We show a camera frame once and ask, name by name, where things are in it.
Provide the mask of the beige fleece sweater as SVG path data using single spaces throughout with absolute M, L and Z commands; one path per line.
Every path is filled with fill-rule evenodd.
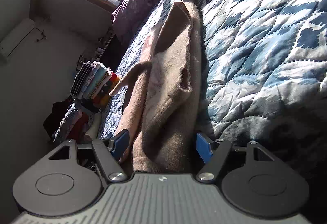
M 201 89 L 201 22 L 195 3 L 172 5 L 150 31 L 139 62 L 113 89 L 127 87 L 118 131 L 129 132 L 122 159 L 135 172 L 184 172 Z

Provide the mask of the grey folded clothes pile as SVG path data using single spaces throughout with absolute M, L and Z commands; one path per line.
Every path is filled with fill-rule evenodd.
M 80 106 L 76 103 L 73 103 L 68 111 L 66 112 L 64 118 L 59 124 L 59 128 L 54 133 L 53 143 L 60 144 L 66 140 L 67 136 L 71 132 L 72 128 L 76 122 L 83 116 Z

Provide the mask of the striped folded clothes stack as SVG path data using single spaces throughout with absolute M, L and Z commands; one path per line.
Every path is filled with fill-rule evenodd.
M 100 62 L 83 63 L 74 79 L 70 94 L 79 100 L 93 99 L 112 76 L 111 68 Z

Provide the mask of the beige rolled towel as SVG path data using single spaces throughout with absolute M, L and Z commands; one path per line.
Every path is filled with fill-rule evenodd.
M 99 126 L 100 126 L 100 122 L 101 122 L 101 114 L 96 113 L 94 115 L 94 119 L 93 119 L 93 123 L 90 126 L 90 128 L 86 131 L 84 139 L 87 142 L 91 142 L 94 139 L 97 138 L 97 134 L 98 134 L 98 130 L 99 130 Z

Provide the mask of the red yellow folded item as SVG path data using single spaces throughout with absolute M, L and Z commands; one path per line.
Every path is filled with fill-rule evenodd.
M 119 80 L 119 76 L 116 73 L 112 73 L 110 79 L 105 82 L 105 84 L 99 90 L 99 93 L 95 96 L 95 98 L 93 98 L 93 104 L 95 107 L 104 109 L 107 106 L 111 98 L 109 93 L 117 85 Z

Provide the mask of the purple rolled duvet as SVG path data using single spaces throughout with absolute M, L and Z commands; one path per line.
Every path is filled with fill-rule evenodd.
M 113 31 L 120 43 L 128 45 L 142 22 L 160 0 L 123 0 L 112 13 Z

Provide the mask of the white air conditioner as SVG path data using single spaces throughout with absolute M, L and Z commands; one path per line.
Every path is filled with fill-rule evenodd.
M 26 18 L 22 20 L 2 41 L 1 61 L 6 62 L 15 48 L 35 28 L 35 22 Z

